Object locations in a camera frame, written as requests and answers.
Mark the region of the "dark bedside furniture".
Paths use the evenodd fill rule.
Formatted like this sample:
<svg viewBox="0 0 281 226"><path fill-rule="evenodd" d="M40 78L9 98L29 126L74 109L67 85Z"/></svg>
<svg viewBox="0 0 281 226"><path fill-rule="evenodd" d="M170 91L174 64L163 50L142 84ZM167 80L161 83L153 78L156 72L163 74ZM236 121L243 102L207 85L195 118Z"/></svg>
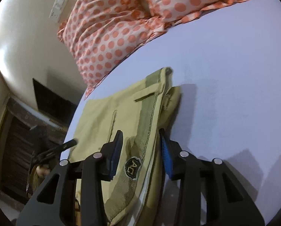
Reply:
<svg viewBox="0 0 281 226"><path fill-rule="evenodd" d="M38 110L68 127L77 105L54 93L35 79L33 79L33 87Z"/></svg>

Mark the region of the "white wall switch plate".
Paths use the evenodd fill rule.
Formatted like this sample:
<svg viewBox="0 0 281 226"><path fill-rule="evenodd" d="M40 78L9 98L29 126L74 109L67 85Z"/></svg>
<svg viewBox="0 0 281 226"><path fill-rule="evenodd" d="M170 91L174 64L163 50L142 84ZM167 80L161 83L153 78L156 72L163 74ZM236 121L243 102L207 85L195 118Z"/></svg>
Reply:
<svg viewBox="0 0 281 226"><path fill-rule="evenodd" d="M65 9L68 0L55 0L53 7L49 14L49 19L51 19L54 23L58 23L60 21L60 17Z"/></svg>

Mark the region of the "white bed sheet mattress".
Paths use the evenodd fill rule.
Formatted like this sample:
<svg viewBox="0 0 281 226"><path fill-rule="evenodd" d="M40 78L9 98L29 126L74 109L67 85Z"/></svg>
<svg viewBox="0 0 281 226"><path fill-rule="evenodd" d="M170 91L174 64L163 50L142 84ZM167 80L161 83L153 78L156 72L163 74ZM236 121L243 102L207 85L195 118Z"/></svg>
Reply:
<svg viewBox="0 0 281 226"><path fill-rule="evenodd" d="M181 88L171 139L200 159L224 160L270 223L281 209L280 0L249 0L169 29L125 59L90 98L163 67Z"/></svg>

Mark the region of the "khaki olive pants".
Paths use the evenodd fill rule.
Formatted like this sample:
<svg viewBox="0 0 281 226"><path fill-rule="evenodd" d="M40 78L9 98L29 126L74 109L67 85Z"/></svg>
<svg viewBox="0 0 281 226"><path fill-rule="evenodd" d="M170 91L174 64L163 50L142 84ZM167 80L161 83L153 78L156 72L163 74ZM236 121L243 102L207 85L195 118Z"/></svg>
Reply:
<svg viewBox="0 0 281 226"><path fill-rule="evenodd" d="M180 99L172 69L161 68L117 93L87 101L69 151L70 162L85 160L123 133L115 177L102 182L107 225L152 225L162 189L159 130L166 129Z"/></svg>

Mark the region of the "left polka dot pillow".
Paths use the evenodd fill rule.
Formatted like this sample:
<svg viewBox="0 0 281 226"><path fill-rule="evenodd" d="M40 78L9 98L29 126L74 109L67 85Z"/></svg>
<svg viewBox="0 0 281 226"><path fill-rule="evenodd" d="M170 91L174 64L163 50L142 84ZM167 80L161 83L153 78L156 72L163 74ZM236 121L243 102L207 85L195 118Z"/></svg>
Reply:
<svg viewBox="0 0 281 226"><path fill-rule="evenodd" d="M165 33L138 0L77 0L57 37L76 61L86 96L125 58Z"/></svg>

